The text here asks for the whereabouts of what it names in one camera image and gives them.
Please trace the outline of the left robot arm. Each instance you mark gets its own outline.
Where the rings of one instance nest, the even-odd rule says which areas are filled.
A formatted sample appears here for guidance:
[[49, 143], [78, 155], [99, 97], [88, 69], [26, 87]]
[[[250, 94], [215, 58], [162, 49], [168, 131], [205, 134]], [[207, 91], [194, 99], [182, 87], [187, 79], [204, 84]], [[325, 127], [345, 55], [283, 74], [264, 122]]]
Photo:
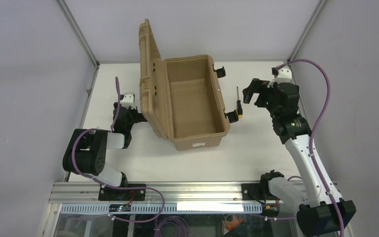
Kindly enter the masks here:
[[107, 150], [127, 149], [133, 125], [146, 122], [134, 106], [114, 103], [113, 127], [75, 129], [62, 160], [66, 172], [81, 175], [105, 187], [128, 188], [126, 175], [106, 163]]

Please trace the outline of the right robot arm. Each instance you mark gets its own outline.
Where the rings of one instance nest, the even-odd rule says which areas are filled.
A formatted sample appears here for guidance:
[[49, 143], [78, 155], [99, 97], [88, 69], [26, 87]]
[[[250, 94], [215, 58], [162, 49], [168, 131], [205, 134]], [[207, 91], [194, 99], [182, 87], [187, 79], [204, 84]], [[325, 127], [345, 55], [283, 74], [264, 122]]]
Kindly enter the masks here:
[[332, 232], [344, 236], [356, 207], [342, 197], [313, 146], [312, 130], [298, 112], [299, 87], [290, 82], [252, 79], [242, 93], [245, 104], [258, 94], [254, 104], [270, 113], [273, 130], [293, 158], [305, 188], [302, 193], [281, 172], [272, 170], [261, 175], [257, 190], [248, 194], [251, 198], [282, 200], [306, 237]]

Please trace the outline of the black yellow screwdriver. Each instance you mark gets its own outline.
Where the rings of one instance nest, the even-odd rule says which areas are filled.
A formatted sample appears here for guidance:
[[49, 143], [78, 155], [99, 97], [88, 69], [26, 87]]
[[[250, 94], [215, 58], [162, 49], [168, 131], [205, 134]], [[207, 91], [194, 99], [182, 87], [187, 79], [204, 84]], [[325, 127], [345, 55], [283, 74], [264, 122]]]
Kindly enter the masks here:
[[239, 87], [238, 86], [236, 87], [236, 91], [237, 91], [236, 112], [237, 112], [238, 117], [242, 118], [243, 117], [243, 108], [242, 108], [242, 105], [241, 105], [241, 100], [240, 100], [240, 95], [239, 95]]

